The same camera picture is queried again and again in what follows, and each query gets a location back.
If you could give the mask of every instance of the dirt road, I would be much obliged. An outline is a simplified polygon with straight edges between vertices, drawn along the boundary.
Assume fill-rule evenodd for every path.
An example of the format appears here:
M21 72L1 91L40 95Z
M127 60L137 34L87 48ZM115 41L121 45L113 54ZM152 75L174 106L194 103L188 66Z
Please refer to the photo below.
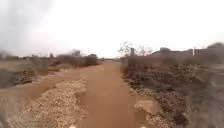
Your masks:
M83 72L87 92L81 106L89 115L83 128L140 128L142 118L135 112L135 97L122 80L118 64L104 64Z
M145 117L134 109L137 97L130 94L122 80L119 64L114 62L71 69L39 83L8 89L5 94L35 99L57 83L79 79L86 81L87 91L81 96L80 106L88 115L80 121L78 128L140 128L144 125Z

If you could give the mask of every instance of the white sky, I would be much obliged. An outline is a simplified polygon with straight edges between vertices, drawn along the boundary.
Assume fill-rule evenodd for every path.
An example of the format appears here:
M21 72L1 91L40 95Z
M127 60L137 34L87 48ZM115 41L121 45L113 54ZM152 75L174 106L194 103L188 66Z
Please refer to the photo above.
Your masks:
M123 42L157 50L203 47L224 41L220 0L55 0L30 30L40 52L73 48L112 57Z

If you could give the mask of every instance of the tree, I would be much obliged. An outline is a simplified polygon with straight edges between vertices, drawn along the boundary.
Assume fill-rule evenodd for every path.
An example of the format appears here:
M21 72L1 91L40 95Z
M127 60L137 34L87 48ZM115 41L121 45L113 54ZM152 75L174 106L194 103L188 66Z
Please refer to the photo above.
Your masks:
M98 57L96 54L90 54L84 57L85 66L97 65L97 64L98 64Z
M224 48L224 44L221 42L216 42L209 45L207 48Z
M121 54L121 56L129 56L129 55L147 56L150 53L152 53L152 49L141 45L135 49L132 43L124 42L123 44L121 44L118 52Z
M81 51L77 49L73 49L71 52L72 56L80 57L81 56Z
M170 52L171 50L169 48L166 47L161 47L160 48L160 52Z
M12 56L9 52L1 50L0 51L0 58L1 59L7 59L9 56Z
M54 54L53 53L50 53L50 58L54 58Z

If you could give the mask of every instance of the dry vegetation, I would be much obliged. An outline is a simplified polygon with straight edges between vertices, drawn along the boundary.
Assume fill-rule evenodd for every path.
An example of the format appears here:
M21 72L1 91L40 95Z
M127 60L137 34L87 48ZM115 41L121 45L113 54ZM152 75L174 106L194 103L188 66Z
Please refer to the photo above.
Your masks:
M166 121L169 128L187 127L194 118L192 113L201 109L208 95L205 93L211 85L208 65L211 61L212 64L220 62L220 56L209 60L210 56L206 58L206 54L210 54L208 52L203 54L204 60L192 54L183 58L181 54L179 57L169 54L172 51L168 48L145 56L133 55L127 50L123 52L125 57L121 58L121 70L129 85L140 95L152 96L160 103L162 111L157 116Z
M12 87L19 84L31 83L38 75L47 75L60 69L87 67L97 65L98 57L95 54L80 55L75 51L73 54L64 54L54 57L11 57L0 58L0 88Z

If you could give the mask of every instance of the dry bush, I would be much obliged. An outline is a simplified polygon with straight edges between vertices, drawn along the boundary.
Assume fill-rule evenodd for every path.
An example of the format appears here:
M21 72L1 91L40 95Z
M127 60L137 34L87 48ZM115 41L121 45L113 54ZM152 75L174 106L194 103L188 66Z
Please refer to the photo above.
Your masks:
M160 114L170 127L184 127L189 123L184 115L189 105L186 98L194 95L200 99L201 92L207 88L195 58L135 55L121 60L124 79L136 90L147 90L138 92L154 97L161 104Z
M15 72L14 85L31 83L35 77L34 71Z
M70 64L74 67L79 67L84 64L83 57L71 56L71 55L60 55L57 57L58 61L62 64Z
M33 56L30 58L30 61L33 63L34 71L37 74L47 75L48 68L53 60L47 57L41 58L41 57Z
M57 59L62 64L70 64L74 67L83 67L97 65L98 57L95 54L90 54L88 56L72 56L72 55L60 55Z
M84 66L91 66L97 64L99 64L99 62L96 54L90 54L84 57Z
M135 49L133 48L132 43L124 42L123 44L121 44L118 52L121 54L122 57L127 57L130 55L147 56L152 53L152 49L150 47L145 47L141 45Z

